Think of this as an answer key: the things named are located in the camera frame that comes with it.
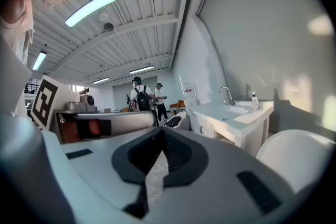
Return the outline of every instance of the faucet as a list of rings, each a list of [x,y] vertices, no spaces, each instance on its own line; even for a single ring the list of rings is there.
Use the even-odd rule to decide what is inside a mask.
[[[221,88],[219,89],[219,94],[222,93],[222,89],[226,89],[226,90],[227,90],[227,93],[228,93],[228,95],[229,95],[229,97],[230,97],[230,105],[235,105],[235,101],[233,101],[233,99],[232,99],[232,96],[231,96],[231,93],[230,93],[229,88],[228,88],[228,87],[221,87]]]

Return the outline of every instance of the fluorescent light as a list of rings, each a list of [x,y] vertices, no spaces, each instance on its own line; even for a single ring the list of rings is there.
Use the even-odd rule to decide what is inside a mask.
[[[66,21],[65,24],[69,27],[74,26],[80,20],[94,12],[95,10],[100,9],[114,1],[117,0],[92,0],[79,10],[77,10],[74,14],[72,14]]]
[[[44,51],[41,51],[40,54],[38,55],[36,61],[35,61],[35,64],[33,66],[33,70],[37,70],[41,63],[43,62],[44,58],[47,56],[47,53],[44,52]]]
[[[100,79],[100,80],[96,80],[94,81],[92,84],[97,84],[99,82],[102,82],[102,81],[106,81],[106,80],[109,80],[110,78],[104,78],[104,79]]]
[[[137,69],[137,70],[133,70],[133,71],[130,71],[131,74],[133,73],[138,73],[140,71],[144,71],[144,70],[148,70],[148,69],[152,69],[154,68],[154,66],[149,66],[149,67],[144,67],[144,68],[140,68],[140,69]]]

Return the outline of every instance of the ceiling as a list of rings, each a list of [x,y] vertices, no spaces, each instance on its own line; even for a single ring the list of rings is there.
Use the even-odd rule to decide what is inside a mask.
[[[154,65],[152,75],[171,68],[186,0],[119,0],[73,28],[65,20],[88,0],[32,2],[35,33],[27,67],[32,69],[41,50],[47,53],[33,77],[46,73],[62,83],[83,86],[109,77],[98,85],[106,86],[129,82],[129,71],[147,65]],[[104,31],[100,12],[108,13],[116,31]]]

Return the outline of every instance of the black rubber pad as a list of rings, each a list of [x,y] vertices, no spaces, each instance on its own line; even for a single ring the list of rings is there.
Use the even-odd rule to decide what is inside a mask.
[[[88,155],[90,153],[92,153],[92,151],[89,150],[88,148],[86,148],[85,150],[69,152],[66,155],[67,155],[68,159],[74,159],[74,158],[78,158],[78,157],[81,157],[81,156],[84,156],[84,155]]]
[[[281,205],[279,199],[251,171],[241,172],[237,177],[264,214]]]
[[[123,181],[143,185],[161,151],[169,169],[163,187],[189,185],[208,165],[208,154],[201,144],[166,127],[121,145],[112,155],[112,165]]]

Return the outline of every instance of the white counter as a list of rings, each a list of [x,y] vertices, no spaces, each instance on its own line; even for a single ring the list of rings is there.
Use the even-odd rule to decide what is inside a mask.
[[[250,104],[248,101],[236,101],[233,106],[224,102],[193,106],[190,108],[193,130],[211,138],[218,138],[220,134],[256,156],[267,139],[269,116],[274,110],[274,102],[260,101],[256,110]]]

